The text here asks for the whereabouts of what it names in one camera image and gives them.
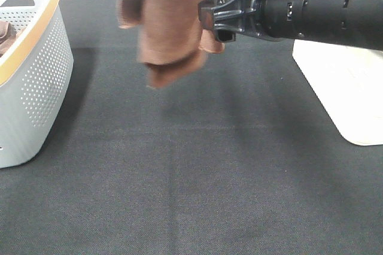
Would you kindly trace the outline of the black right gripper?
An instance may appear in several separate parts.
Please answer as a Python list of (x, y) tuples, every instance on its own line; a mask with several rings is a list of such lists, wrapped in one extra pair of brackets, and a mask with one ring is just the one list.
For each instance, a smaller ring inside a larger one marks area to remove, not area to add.
[(203, 0), (198, 17), (218, 42), (232, 42), (237, 34), (253, 38), (307, 39), (308, 0)]

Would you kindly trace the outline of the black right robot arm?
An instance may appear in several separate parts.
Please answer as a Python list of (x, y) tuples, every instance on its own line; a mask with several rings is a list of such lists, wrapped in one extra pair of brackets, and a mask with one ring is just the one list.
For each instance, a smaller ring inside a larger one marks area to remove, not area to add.
[(382, 50), (382, 0), (204, 0), (198, 10), (221, 43), (241, 34)]

